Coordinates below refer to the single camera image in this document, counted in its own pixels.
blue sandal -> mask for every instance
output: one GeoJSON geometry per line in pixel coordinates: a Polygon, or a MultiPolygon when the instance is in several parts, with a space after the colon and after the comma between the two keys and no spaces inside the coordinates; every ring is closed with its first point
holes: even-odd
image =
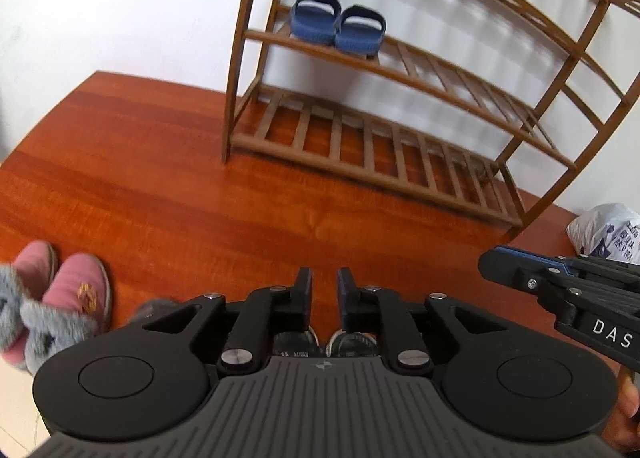
{"type": "Polygon", "coordinates": [[[375,55],[385,39],[386,20],[372,9],[354,5],[340,16],[338,32],[335,35],[335,48],[350,54],[375,55]],[[363,23],[375,22],[376,26],[363,23]]]}
{"type": "Polygon", "coordinates": [[[341,10],[338,0],[297,0],[289,12],[291,32],[306,42],[331,45],[341,10]]]}

gray ribbed panel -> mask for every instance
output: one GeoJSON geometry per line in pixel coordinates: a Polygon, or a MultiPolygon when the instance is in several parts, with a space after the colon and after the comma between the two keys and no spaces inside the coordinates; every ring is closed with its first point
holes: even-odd
{"type": "Polygon", "coordinates": [[[379,358],[272,358],[225,378],[206,406],[148,440],[95,444],[55,435],[33,458],[613,458],[589,436],[558,445],[486,435],[449,411],[428,380],[400,377],[379,358]]]}

round joint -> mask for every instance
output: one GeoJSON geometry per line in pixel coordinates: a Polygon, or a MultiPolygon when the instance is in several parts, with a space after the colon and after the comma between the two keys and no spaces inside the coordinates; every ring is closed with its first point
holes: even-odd
{"type": "Polygon", "coordinates": [[[223,351],[220,359],[227,366],[246,366],[254,359],[254,356],[244,348],[231,348],[223,351]]]}
{"type": "Polygon", "coordinates": [[[429,364],[430,356],[420,350],[405,350],[398,354],[398,363],[405,368],[422,368],[429,364]]]}

tile floor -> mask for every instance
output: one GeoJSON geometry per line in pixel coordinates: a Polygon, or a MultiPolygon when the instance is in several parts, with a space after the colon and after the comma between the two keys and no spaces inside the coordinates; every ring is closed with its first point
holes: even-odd
{"type": "Polygon", "coordinates": [[[0,359],[0,451],[7,458],[28,456],[49,437],[33,403],[32,382],[0,359]]]}

plastic bag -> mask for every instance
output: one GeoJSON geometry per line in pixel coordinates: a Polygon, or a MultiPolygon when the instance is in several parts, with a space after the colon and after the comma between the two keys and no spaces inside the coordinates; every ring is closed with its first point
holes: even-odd
{"type": "Polygon", "coordinates": [[[640,263],[640,215],[621,203],[606,203],[578,216],[566,233],[578,254],[640,263]]]}

